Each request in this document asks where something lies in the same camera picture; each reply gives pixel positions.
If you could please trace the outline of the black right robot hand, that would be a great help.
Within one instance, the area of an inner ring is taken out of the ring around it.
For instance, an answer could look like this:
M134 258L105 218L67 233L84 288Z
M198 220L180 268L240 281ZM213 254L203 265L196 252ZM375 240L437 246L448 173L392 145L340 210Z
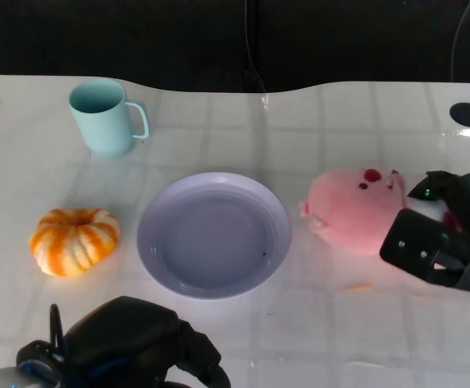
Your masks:
M470 173L427 172L409 192L380 257L427 283L470 292Z

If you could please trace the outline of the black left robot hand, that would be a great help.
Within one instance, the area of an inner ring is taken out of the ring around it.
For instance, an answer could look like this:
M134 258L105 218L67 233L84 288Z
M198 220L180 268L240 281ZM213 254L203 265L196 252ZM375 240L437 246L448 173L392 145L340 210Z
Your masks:
M177 313L134 297L117 297L75 323L62 356L89 387L178 387L177 367L206 387L229 387L210 339Z

